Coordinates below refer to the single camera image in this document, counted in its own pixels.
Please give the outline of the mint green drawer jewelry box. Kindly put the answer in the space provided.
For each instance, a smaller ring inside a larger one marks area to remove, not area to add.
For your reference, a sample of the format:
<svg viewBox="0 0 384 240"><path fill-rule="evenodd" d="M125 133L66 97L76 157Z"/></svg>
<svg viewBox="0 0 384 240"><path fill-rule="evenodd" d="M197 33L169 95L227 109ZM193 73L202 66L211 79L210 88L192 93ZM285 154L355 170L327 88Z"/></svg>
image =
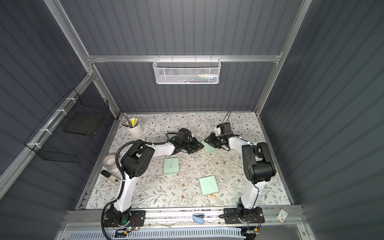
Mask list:
<svg viewBox="0 0 384 240"><path fill-rule="evenodd" d="M177 175L179 174L179 158L165 158L164 159L164 175Z"/></svg>
<svg viewBox="0 0 384 240"><path fill-rule="evenodd" d="M208 176L199 179L201 192L203 196L216 194L219 192L219 187L215 176Z"/></svg>

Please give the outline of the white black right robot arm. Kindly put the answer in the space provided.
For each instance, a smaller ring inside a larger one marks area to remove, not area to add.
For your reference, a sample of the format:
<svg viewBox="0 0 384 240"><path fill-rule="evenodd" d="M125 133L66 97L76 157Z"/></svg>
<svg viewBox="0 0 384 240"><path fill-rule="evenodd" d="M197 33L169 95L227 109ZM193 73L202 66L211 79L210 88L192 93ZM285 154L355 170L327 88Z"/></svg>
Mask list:
<svg viewBox="0 0 384 240"><path fill-rule="evenodd" d="M227 225L263 224L265 217L259 207L259 199L266 184L276 175L268 144L252 143L237 135L217 136L215 133L211 133L204 142L216 149L237 151L243 161L244 175L248 180L237 207L225 208L219 218L224 219Z"/></svg>

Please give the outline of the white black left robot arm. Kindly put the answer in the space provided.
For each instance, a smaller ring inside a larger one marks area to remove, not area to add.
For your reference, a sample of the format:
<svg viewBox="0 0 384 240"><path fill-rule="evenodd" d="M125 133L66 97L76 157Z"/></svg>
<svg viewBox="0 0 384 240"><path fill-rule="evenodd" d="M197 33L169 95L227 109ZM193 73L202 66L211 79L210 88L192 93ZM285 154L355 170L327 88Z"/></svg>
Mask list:
<svg viewBox="0 0 384 240"><path fill-rule="evenodd" d="M108 202L101 216L101 229L104 237L109 240L110 237L105 230L105 216L110 214L114 223L126 227L135 220L131 215L132 196L136 183L147 170L153 157L171 156L185 150L192 154L204 148L204 145L193 138L187 142L175 142L170 140L164 143L149 143L142 140L131 141L121 146L115 155L115 163L122 175L119 194Z"/></svg>

